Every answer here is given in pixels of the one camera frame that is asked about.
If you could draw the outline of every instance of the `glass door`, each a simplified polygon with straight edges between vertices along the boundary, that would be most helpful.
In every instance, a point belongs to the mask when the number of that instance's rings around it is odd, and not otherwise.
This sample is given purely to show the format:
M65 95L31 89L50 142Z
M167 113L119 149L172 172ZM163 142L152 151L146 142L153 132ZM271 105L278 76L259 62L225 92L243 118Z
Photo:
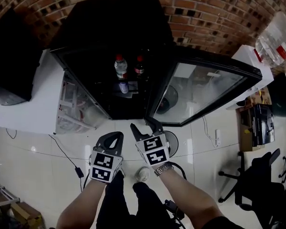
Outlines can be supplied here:
M174 72L155 109L153 117L164 126L186 125L261 80L259 70L251 65L208 52L195 56L197 50L190 50L191 57L183 55L174 62Z

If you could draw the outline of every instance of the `black pants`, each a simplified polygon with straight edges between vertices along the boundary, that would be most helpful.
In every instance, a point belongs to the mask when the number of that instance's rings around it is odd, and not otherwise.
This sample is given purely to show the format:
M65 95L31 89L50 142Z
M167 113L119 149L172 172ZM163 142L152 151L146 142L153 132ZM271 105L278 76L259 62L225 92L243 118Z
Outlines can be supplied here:
M143 182L138 182L133 186L138 197L138 212L136 216L130 215L123 194L123 178L123 174L119 171L107 186L97 218L97 229L176 228L156 193Z

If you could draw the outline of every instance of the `fridge door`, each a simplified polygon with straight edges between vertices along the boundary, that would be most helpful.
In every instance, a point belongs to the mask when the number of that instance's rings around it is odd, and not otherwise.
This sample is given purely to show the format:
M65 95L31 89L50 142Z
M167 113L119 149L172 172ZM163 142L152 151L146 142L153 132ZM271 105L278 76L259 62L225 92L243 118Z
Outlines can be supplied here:
M227 56L176 46L156 86L150 116L184 126L233 100L262 79L259 69Z

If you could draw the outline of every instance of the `red bottle cap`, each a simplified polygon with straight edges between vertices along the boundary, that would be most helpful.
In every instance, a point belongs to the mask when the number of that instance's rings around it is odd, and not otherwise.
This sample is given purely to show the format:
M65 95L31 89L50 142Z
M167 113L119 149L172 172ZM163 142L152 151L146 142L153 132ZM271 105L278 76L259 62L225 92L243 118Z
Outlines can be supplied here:
M122 57L122 55L121 55L121 54L117 54L117 55L115 56L115 59L116 59L116 60L122 60L122 59L123 59L123 57Z
M137 60L138 60L139 62L142 62L142 61L143 61L143 56L142 56L142 55L139 55L139 56L137 57Z

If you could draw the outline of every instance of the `brick wall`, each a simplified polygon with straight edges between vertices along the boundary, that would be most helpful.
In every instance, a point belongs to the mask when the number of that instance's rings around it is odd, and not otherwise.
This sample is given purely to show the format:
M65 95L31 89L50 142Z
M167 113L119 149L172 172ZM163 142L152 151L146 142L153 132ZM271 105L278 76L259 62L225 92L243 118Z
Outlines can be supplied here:
M83 0L0 0L0 17L13 7L47 47L73 6ZM286 0L160 0L178 45L233 55L241 44L254 45ZM286 72L284 65L274 74Z

